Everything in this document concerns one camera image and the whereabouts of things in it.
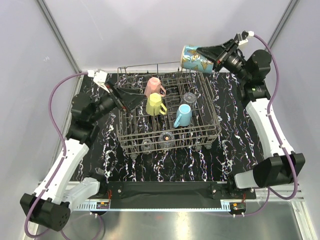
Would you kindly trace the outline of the yellow ceramic mug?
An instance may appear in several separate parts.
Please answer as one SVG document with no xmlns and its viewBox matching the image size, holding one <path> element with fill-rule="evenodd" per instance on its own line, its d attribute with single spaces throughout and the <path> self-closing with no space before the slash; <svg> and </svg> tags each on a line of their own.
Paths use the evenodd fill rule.
<svg viewBox="0 0 320 240">
<path fill-rule="evenodd" d="M 167 113 L 167 108 L 163 104 L 162 96 L 159 93 L 149 95 L 146 103 L 146 112 L 151 116 L 165 115 Z"/>
</svg>

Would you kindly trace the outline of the pink ceramic mug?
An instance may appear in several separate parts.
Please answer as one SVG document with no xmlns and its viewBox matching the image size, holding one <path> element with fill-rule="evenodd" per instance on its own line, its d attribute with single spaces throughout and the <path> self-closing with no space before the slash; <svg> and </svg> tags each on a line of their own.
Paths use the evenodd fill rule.
<svg viewBox="0 0 320 240">
<path fill-rule="evenodd" d="M 161 80 L 157 77 L 151 77 L 144 90 L 144 95 L 147 97 L 153 93 L 160 94 L 162 97 L 166 96 L 166 90 L 162 86 Z"/>
</svg>

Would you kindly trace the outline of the blue floral mug orange inside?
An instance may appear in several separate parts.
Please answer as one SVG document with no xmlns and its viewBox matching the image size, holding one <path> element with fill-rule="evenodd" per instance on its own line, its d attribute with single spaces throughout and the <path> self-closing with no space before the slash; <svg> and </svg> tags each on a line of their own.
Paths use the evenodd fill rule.
<svg viewBox="0 0 320 240">
<path fill-rule="evenodd" d="M 183 47 L 180 66 L 183 69 L 211 74 L 214 64 L 197 52 L 198 46 L 185 45 Z"/>
</svg>

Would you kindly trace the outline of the clear glass cup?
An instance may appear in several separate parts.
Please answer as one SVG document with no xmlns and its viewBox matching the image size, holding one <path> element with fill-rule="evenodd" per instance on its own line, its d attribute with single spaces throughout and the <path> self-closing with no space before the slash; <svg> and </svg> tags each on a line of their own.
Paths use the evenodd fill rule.
<svg viewBox="0 0 320 240">
<path fill-rule="evenodd" d="M 164 131 L 157 140 L 157 146 L 160 150 L 171 149 L 175 146 L 175 136 L 171 131 Z"/>
<path fill-rule="evenodd" d="M 150 154 L 155 149 L 154 143 L 150 138 L 145 138 L 141 143 L 141 150 L 145 154 Z"/>
<path fill-rule="evenodd" d="M 196 101 L 197 101 L 197 97 L 195 94 L 193 94 L 192 92 L 186 92 L 182 97 L 181 103 L 187 104 L 193 108 Z"/>
</svg>

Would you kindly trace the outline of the light blue ceramic mug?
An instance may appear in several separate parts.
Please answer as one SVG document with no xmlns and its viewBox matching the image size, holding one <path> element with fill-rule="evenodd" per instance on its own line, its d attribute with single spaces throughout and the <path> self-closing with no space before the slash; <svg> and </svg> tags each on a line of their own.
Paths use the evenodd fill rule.
<svg viewBox="0 0 320 240">
<path fill-rule="evenodd" d="M 174 128 L 187 127 L 190 125 L 192 119 L 192 109 L 191 107 L 184 103 L 181 104 L 176 112 L 176 119 L 173 124 Z"/>
</svg>

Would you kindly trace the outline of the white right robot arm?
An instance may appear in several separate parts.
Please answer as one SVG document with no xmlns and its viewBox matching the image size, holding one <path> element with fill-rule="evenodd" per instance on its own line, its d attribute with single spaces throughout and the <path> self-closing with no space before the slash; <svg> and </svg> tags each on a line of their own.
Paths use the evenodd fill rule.
<svg viewBox="0 0 320 240">
<path fill-rule="evenodd" d="M 237 173 L 226 186 L 233 199 L 239 198 L 248 188 L 270 188 L 293 184 L 298 190 L 298 174 L 306 160 L 296 153 L 287 141 L 273 111 L 274 95 L 267 89 L 265 78 L 275 60 L 266 50 L 256 50 L 248 59 L 237 53 L 238 42 L 229 40 L 221 45 L 198 47 L 196 52 L 213 62 L 215 71 L 227 69 L 240 81 L 238 92 L 246 112 L 254 123 L 261 141 L 263 161 L 252 170 Z"/>
</svg>

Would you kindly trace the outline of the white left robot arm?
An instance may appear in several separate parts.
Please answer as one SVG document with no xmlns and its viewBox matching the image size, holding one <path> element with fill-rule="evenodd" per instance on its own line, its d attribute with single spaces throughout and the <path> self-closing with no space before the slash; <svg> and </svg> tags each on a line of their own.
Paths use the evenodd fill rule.
<svg viewBox="0 0 320 240">
<path fill-rule="evenodd" d="M 83 92 L 72 98 L 71 124 L 57 160 L 34 192 L 24 193 L 20 199 L 28 222 L 59 232 L 78 205 L 89 197 L 101 199 L 107 195 L 106 178 L 97 173 L 71 190 L 66 187 L 99 133 L 97 121 L 115 108 L 125 113 L 133 111 L 146 96 L 141 88 L 122 88 L 109 81 L 101 87 L 105 94 L 97 101 Z"/>
</svg>

